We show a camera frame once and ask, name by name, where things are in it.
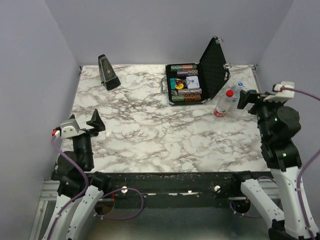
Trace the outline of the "Pocari Sweat clear bottle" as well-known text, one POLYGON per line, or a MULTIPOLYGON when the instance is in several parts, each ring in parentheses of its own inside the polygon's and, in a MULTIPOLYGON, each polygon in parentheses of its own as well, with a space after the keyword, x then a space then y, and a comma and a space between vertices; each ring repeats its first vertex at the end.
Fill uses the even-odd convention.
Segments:
POLYGON ((230 90, 232 90, 234 92, 233 96, 232 96, 232 102, 235 104, 239 101, 240 99, 240 92, 243 89, 243 87, 237 87, 237 83, 233 86, 230 87, 230 90))

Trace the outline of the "clear unlabelled plastic bottle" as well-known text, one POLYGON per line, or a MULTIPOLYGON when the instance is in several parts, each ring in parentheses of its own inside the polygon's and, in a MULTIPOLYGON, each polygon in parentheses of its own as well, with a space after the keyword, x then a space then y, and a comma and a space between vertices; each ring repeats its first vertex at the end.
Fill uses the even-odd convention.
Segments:
POLYGON ((238 109, 238 103, 241 97, 241 91, 239 90, 236 92, 235 97, 232 99, 232 104, 231 107, 229 109, 229 115, 234 118, 234 119, 239 119, 242 117, 242 115, 245 112, 245 109, 238 109))

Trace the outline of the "red bottle cap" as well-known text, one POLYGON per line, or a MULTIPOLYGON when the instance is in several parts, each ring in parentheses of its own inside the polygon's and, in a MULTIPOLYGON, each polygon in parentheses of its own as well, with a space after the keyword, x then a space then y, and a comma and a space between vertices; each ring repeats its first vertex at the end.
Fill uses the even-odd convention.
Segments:
POLYGON ((234 95, 234 92, 231 89, 226 92, 226 96, 228 98, 231 98, 233 95, 234 95))

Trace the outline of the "red label water bottle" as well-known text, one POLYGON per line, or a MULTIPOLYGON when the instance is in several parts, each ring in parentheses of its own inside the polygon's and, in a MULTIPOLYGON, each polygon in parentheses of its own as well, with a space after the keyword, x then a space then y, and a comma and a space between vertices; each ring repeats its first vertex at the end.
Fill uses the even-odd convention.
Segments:
POLYGON ((223 95, 219 99, 219 101, 213 111, 213 114, 218 118, 222 118, 227 114, 231 105, 232 105, 232 97, 227 97, 226 93, 225 93, 225 95, 223 95))

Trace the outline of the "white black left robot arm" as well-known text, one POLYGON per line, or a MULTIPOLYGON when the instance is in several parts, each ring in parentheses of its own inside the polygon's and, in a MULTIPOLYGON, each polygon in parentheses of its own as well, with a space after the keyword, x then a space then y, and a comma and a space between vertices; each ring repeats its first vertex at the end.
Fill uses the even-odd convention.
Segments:
POLYGON ((90 213, 99 199, 111 191, 111 177, 94 168, 93 137, 106 127, 94 110, 80 128, 74 115, 52 132, 51 144, 58 151, 56 175, 59 181, 54 211, 44 240, 79 240, 90 213))

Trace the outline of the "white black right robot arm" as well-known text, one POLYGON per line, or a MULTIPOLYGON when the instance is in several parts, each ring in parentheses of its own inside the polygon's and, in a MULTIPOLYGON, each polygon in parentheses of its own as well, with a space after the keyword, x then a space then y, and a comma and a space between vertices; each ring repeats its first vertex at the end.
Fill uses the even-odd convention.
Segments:
POLYGON ((318 240, 317 227, 304 191, 304 165, 292 137, 301 130, 299 113, 285 100, 269 93, 242 90, 238 109, 252 104, 248 111, 257 118, 261 153, 275 181, 282 207, 278 207, 250 172, 234 174, 230 191, 245 195, 268 227, 271 240, 318 240))

